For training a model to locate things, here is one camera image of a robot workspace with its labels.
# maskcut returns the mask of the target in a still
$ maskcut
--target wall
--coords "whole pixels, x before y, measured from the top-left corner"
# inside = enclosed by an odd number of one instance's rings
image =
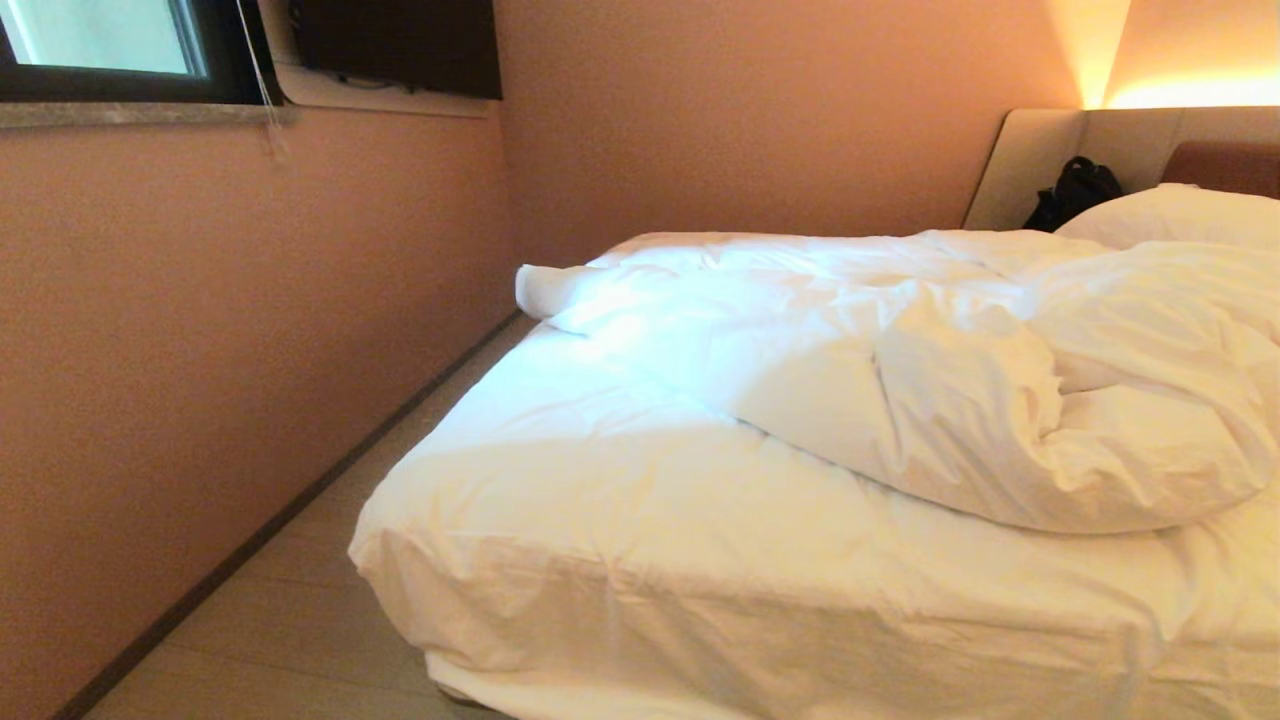
[[[1080,90],[1080,108],[1102,106],[1130,0],[1044,0]]]
[[[0,132],[0,717],[45,717],[512,309],[497,118]]]
[[[1133,0],[1106,105],[1280,105],[1280,3]]]
[[[499,0],[521,259],[957,227],[1005,113],[1080,106],[1048,5]]]

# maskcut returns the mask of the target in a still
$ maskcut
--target window sill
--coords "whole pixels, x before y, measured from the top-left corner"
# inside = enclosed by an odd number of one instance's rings
[[[297,119],[297,108],[275,108],[285,123]],[[4,102],[0,128],[67,126],[265,123],[268,109],[257,105],[202,105],[197,102]]]

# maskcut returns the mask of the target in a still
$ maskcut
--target window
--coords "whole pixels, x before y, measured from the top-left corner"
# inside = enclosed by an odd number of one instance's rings
[[[262,105],[265,47],[252,1],[0,0],[0,101]]]

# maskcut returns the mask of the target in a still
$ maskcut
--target window frame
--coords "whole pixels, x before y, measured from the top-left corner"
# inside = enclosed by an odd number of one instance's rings
[[[155,73],[104,68],[24,65],[17,61],[4,23],[0,23],[0,102],[204,102],[262,106],[255,56],[266,81],[268,100],[280,105],[271,54],[256,1],[169,0],[177,23],[189,23],[204,49],[205,74]],[[241,24],[248,24],[250,47]],[[191,64],[196,51],[178,31]]]

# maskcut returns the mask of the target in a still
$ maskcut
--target wall light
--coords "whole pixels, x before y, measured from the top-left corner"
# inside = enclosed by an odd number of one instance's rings
[[[1217,108],[1280,105],[1280,73],[1158,78],[1117,90],[1107,108]]]
[[[1102,106],[1130,0],[1044,0],[1085,110]]]

